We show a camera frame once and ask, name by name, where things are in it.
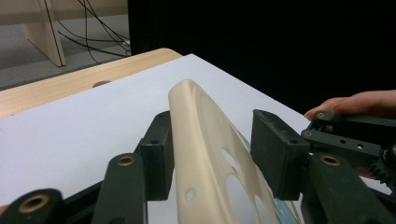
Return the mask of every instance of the black mechanical arm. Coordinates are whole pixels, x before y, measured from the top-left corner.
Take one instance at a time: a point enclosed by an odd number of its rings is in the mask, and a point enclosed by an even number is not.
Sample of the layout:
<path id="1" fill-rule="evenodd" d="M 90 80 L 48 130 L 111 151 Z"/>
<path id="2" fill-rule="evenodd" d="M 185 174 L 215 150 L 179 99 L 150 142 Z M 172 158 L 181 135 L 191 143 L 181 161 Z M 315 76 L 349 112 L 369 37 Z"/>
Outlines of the black mechanical arm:
<path id="1" fill-rule="evenodd" d="M 325 111 L 301 134 L 253 110 L 251 157 L 275 198 L 302 198 L 306 224 L 396 223 L 396 120 Z M 167 200 L 174 170 L 169 111 L 157 115 L 133 153 L 114 157 L 103 181 L 63 199 L 57 189 L 22 195 L 1 224 L 147 223 L 147 201 Z M 385 183 L 370 189 L 360 175 Z"/>
<path id="2" fill-rule="evenodd" d="M 158 114 L 134 149 L 108 163 L 105 178 L 63 199 L 57 189 L 22 195 L 1 224 L 143 224 L 148 201 L 168 199 L 174 171 L 169 111 Z"/>
<path id="3" fill-rule="evenodd" d="M 297 134 L 272 113 L 253 114 L 250 154 L 275 198 L 303 194 L 305 223 L 396 223 L 396 120 L 319 111 Z"/>

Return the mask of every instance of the white table surface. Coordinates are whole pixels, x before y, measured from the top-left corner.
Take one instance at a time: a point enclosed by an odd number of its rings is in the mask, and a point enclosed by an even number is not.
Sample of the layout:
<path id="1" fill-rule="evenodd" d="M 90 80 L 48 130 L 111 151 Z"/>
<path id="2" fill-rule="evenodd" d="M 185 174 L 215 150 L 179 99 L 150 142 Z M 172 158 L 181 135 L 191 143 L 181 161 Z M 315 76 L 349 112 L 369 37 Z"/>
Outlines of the white table surface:
<path id="1" fill-rule="evenodd" d="M 297 133 L 309 124 L 296 111 L 187 55 L 0 119 L 0 204 L 44 188 L 59 189 L 67 198 L 103 180 L 108 162 L 133 152 L 153 118 L 169 110 L 168 92 L 184 78 L 197 82 L 247 140 L 253 109 L 277 114 Z M 177 223 L 175 197 L 173 185 L 168 201 L 149 202 L 148 222 Z"/>

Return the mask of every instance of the dark background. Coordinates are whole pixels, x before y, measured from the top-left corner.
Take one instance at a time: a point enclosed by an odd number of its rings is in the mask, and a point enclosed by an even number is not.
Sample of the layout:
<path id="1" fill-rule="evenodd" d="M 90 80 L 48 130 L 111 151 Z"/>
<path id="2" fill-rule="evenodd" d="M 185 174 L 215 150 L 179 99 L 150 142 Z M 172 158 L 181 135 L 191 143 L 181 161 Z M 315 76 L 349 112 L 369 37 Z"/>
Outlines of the dark background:
<path id="1" fill-rule="evenodd" d="M 301 114 L 334 96 L 394 89 L 394 1 L 144 4 L 135 15 L 146 23 L 130 16 L 131 41 L 138 32 L 144 50 L 193 53 Z"/>

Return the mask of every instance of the wooden table edge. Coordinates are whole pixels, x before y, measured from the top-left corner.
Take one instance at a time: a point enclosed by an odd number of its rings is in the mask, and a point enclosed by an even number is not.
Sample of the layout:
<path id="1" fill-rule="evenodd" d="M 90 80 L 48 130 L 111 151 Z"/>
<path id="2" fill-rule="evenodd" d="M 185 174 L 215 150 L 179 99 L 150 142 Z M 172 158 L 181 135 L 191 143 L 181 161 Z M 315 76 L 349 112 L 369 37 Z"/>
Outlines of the wooden table edge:
<path id="1" fill-rule="evenodd" d="M 182 55 L 171 49 L 155 49 L 110 63 L 99 64 L 58 77 L 0 91 L 0 118 L 89 90 L 100 83 L 128 77 L 180 57 Z"/>

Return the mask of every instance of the finger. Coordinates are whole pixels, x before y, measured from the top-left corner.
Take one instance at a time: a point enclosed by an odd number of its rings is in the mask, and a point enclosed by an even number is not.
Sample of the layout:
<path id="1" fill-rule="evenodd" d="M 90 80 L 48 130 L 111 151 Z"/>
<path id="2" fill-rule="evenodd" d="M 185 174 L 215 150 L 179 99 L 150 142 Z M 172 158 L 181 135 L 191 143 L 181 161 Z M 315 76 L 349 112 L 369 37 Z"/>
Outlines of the finger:
<path id="1" fill-rule="evenodd" d="M 325 102 L 323 102 L 321 105 L 314 107 L 310 110 L 308 110 L 304 116 L 309 119 L 309 120 L 313 120 L 315 113 L 319 110 L 324 110 L 324 111 L 332 111 L 332 107 L 336 104 L 339 104 L 339 102 L 345 100 L 346 97 L 334 97 L 331 99 L 326 100 Z"/>
<path id="2" fill-rule="evenodd" d="M 6 209 L 7 209 L 7 205 L 0 206 L 0 215 L 3 214 L 4 211 L 6 211 Z"/>
<path id="3" fill-rule="evenodd" d="M 333 105 L 331 110 L 339 114 L 396 116 L 396 91 L 365 91 Z"/>

